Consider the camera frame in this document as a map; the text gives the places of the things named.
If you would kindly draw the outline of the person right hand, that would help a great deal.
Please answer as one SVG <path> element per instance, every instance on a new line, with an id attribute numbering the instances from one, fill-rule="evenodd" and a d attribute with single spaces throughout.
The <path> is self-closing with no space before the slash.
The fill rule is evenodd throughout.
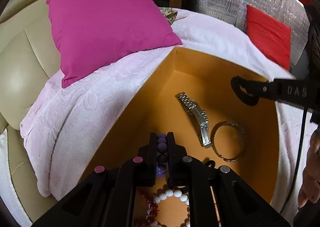
<path id="1" fill-rule="evenodd" d="M 319 188 L 319 133 L 315 131 L 310 138 L 310 146 L 303 170 L 303 183 L 298 194 L 298 206 L 303 207 L 307 201 L 317 203 L 320 196 Z"/>

